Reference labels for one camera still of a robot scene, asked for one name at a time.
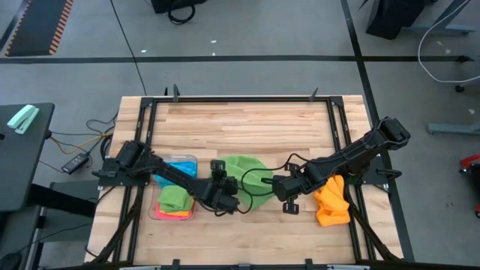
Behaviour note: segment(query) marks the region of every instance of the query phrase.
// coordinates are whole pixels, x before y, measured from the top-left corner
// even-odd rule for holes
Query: mint green object
[[[16,128],[15,132],[18,134],[24,134],[39,111],[35,106],[25,105],[8,121],[7,126],[9,128]]]
[[[253,168],[262,168],[267,169],[260,160],[255,157],[249,156],[229,156],[218,158],[221,161],[225,161],[226,174],[228,176],[233,176],[237,179],[238,186],[241,188],[242,184],[240,180],[246,171]],[[272,186],[270,184],[262,183],[262,178],[272,178],[272,171],[252,171],[249,172],[243,179],[244,188],[252,194],[264,194],[272,191]],[[252,209],[255,209],[270,198],[274,194],[269,194],[266,196],[254,196]],[[238,198],[240,202],[244,205],[245,209],[248,208],[251,204],[251,197],[246,194],[243,190],[238,190]]]
[[[166,213],[190,211],[192,207],[192,197],[183,187],[178,185],[162,188],[158,202],[160,203],[160,210],[164,210]]]

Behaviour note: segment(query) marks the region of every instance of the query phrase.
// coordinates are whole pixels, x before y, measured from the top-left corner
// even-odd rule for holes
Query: wooden tabletop
[[[123,97],[111,156],[116,156],[124,141],[134,138],[140,99]],[[370,130],[362,96],[343,96],[343,101],[352,140],[357,140]],[[335,114],[340,126],[338,112]],[[227,155],[250,155],[267,167],[278,167],[292,152],[317,158],[335,151],[325,103],[307,102],[162,103],[157,108],[152,149],[159,155],[194,155],[199,177],[209,175],[210,160]],[[296,159],[292,162],[303,164]],[[271,198],[248,214],[215,217],[196,207],[191,220],[164,221],[149,217],[153,187],[152,181],[143,197],[135,265],[171,265],[173,259],[187,265],[302,264],[306,258],[314,263],[354,262],[348,226],[321,227],[315,217],[318,205],[313,195],[296,200],[300,205],[298,215],[284,214],[282,203]],[[366,185],[363,194],[370,225],[391,252],[401,257],[387,193]],[[123,195],[124,188],[117,187],[97,207],[88,243],[92,253],[98,254],[115,232]],[[366,258],[363,233],[358,224],[357,228]],[[127,231],[123,259],[129,239]],[[87,254],[85,261],[89,260],[92,257]]]

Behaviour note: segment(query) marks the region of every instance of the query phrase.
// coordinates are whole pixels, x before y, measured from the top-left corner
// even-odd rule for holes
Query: black floor line
[[[377,122],[380,117],[377,111],[377,105],[374,100],[374,93],[371,89],[370,80],[368,79],[367,68],[365,67],[365,61],[362,57],[362,50],[360,49],[359,40],[355,31],[355,26],[353,25],[352,15],[350,13],[350,8],[348,6],[347,0],[340,0],[343,15],[345,16],[346,26],[348,28],[350,40],[352,42],[353,52],[357,57],[357,67],[358,72],[360,73],[361,84],[363,85],[365,99],[367,100],[367,108],[370,113],[370,118],[373,123]],[[382,159],[384,166],[391,169],[391,161],[388,152],[382,153]],[[391,195],[389,196],[391,208],[393,211],[395,225],[397,227],[398,236],[400,239],[400,246],[403,251],[403,258],[410,262],[414,262],[415,258],[413,256],[412,245],[410,243],[410,237],[407,231],[407,224],[405,221],[403,209],[401,207],[400,198],[398,196],[398,189],[395,184],[395,180],[389,182],[389,191]]]
[[[23,0],[22,3],[20,3],[20,6],[19,6],[18,9],[16,10],[15,15],[13,15],[13,18],[12,18],[12,20],[10,21],[10,24],[8,25],[7,29],[5,30],[5,32],[4,32],[3,35],[1,36],[1,39],[0,39],[0,50],[3,49],[3,47],[5,46],[5,44],[6,44],[7,41],[8,41],[8,38],[10,37],[12,31],[15,29],[15,26],[17,25],[18,20],[22,17],[23,11],[25,10],[25,6],[27,5],[27,2],[28,2],[28,1],[29,1],[29,0]]]
[[[460,56],[422,56],[423,62],[455,62]],[[354,55],[225,55],[225,56],[150,56],[137,57],[138,63],[194,62],[417,62],[416,56]],[[22,57],[0,58],[0,64],[115,64],[134,63],[131,57]]]

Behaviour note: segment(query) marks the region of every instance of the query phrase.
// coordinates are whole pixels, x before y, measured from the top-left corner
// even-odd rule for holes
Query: gray floor
[[[0,32],[7,28],[20,0],[0,2]],[[364,56],[415,56],[419,34],[402,31],[396,40],[365,34],[371,1],[349,0],[353,22]],[[432,23],[450,1],[427,7],[415,24]],[[337,0],[209,0],[198,6],[187,25],[172,25],[155,15],[143,0],[114,0],[136,56],[247,56],[324,55],[351,56],[353,48],[341,4]],[[480,1],[472,1],[456,23],[475,21]],[[430,56],[478,55],[480,33],[468,37],[435,36],[423,53]],[[129,57],[108,0],[75,1],[61,46],[53,57]],[[459,80],[480,73],[476,63],[427,63],[440,78]],[[391,153],[401,170],[400,198],[415,258],[419,262],[480,266],[477,255],[480,220],[473,214],[478,202],[468,182],[458,174],[458,161],[477,154],[474,136],[430,135],[428,122],[471,123],[480,118],[480,87],[462,94],[453,85],[434,82],[418,63],[366,63],[373,96],[381,117],[401,120],[412,134],[409,145]],[[183,95],[363,95],[355,62],[280,61],[139,64],[150,95],[162,95],[178,84]],[[110,119],[121,96],[142,95],[133,64],[0,64],[0,104],[53,102],[51,129],[87,131],[91,118]],[[66,143],[85,138],[58,136]],[[47,142],[41,160],[60,167],[71,157]],[[39,165],[35,182],[91,180],[101,165],[72,176]],[[73,266],[83,261],[85,242],[48,244],[42,265]]]

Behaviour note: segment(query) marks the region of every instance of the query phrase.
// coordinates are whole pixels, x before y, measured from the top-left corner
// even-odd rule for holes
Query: black stand
[[[94,202],[54,191],[38,184],[31,184],[30,192],[28,193],[28,203],[90,218],[95,216]]]

